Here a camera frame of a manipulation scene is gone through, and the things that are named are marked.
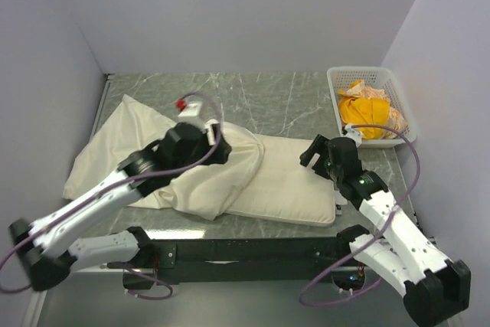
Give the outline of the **cream pillow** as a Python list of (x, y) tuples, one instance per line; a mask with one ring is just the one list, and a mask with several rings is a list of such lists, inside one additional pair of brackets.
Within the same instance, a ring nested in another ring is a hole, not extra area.
[(258, 135), (265, 153), (260, 167), (228, 214), (329, 227), (335, 222), (333, 183), (299, 163), (299, 156), (312, 143)]

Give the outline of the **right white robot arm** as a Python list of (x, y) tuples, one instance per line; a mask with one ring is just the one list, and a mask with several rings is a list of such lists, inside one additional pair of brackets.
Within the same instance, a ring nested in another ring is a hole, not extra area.
[(365, 170), (354, 139), (318, 135), (300, 155), (318, 176), (334, 184), (335, 194), (352, 204), (375, 227), (361, 225), (338, 233), (338, 261), (314, 278), (318, 282), (342, 264), (370, 267), (402, 297), (418, 326), (436, 326), (468, 309), (471, 271), (452, 261), (408, 218), (386, 183)]

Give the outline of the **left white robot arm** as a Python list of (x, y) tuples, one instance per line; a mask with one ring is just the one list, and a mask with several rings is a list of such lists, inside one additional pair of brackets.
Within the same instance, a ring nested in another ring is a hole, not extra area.
[(105, 237), (81, 234), (105, 216), (168, 186), (200, 165), (223, 165), (231, 152), (220, 123), (204, 129), (178, 123), (162, 139), (131, 153), (102, 182), (64, 208), (9, 227), (17, 255), (36, 292), (51, 289), (74, 271), (112, 263), (131, 270), (155, 261), (158, 249), (141, 227)]

